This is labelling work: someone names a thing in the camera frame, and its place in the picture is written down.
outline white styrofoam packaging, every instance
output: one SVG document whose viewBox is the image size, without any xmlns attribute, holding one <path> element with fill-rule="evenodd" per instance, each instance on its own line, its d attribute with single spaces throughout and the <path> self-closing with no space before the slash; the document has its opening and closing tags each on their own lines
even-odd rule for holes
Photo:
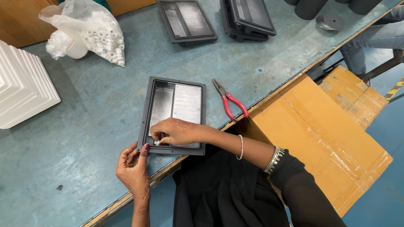
<svg viewBox="0 0 404 227">
<path fill-rule="evenodd" d="M 0 129 L 60 101 L 40 58 L 0 40 Z"/>
</svg>

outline yellow and black hazard tape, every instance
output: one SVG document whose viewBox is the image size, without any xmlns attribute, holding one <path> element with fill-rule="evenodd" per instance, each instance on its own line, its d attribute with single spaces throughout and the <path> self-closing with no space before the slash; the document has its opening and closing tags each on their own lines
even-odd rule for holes
<svg viewBox="0 0 404 227">
<path fill-rule="evenodd" d="M 384 97 L 387 100 L 390 100 L 391 98 L 393 98 L 393 96 L 398 92 L 398 90 L 400 90 L 400 88 L 403 86 L 404 84 L 404 77 L 401 78 L 401 80 L 393 87 L 393 89 L 391 89 Z"/>
</svg>

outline black dress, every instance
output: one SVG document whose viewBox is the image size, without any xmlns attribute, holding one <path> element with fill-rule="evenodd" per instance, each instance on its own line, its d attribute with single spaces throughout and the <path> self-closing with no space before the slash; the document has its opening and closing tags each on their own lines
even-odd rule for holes
<svg viewBox="0 0 404 227">
<path fill-rule="evenodd" d="M 206 145 L 174 175 L 174 227 L 289 227 L 268 174 L 235 155 Z M 289 207 L 295 227 L 345 226 L 304 164 L 288 150 L 270 176 Z"/>
</svg>

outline woman's left hand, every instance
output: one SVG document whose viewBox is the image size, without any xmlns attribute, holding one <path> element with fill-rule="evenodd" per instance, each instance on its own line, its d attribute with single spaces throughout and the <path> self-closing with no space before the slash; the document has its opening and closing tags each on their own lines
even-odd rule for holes
<svg viewBox="0 0 404 227">
<path fill-rule="evenodd" d="M 140 152 L 136 147 L 137 142 L 121 152 L 115 174 L 132 193 L 137 214 L 143 215 L 149 212 L 150 182 L 146 160 L 150 145 L 146 143 Z"/>
</svg>

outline black cylindrical part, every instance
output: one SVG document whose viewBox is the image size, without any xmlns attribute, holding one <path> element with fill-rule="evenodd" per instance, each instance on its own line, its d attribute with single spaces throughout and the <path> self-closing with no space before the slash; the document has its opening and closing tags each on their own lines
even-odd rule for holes
<svg viewBox="0 0 404 227">
<path fill-rule="evenodd" d="M 300 0 L 296 7 L 295 13 L 304 20 L 314 19 L 318 12 L 324 7 L 328 0 Z"/>
<path fill-rule="evenodd" d="M 335 0 L 336 2 L 342 3 L 342 4 L 347 4 L 349 3 L 351 0 Z"/>
<path fill-rule="evenodd" d="M 289 5 L 295 6 L 299 2 L 299 0 L 285 0 Z"/>
<path fill-rule="evenodd" d="M 359 15 L 366 15 L 374 9 L 382 0 L 351 0 L 349 8 Z"/>
</svg>

